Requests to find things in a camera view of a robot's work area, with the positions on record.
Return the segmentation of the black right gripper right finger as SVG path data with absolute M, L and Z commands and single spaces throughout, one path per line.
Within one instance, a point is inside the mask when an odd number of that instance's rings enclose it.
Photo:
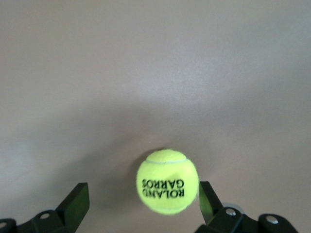
M 205 224 L 197 233 L 297 233 L 284 217 L 262 214 L 253 220 L 234 207 L 224 207 L 210 182 L 199 185 L 199 204 Z

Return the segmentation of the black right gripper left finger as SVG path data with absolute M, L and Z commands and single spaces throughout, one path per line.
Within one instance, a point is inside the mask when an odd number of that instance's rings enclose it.
M 13 218 L 0 220 L 2 233 L 74 233 L 89 210 L 88 183 L 78 183 L 54 210 L 45 210 L 17 225 Z

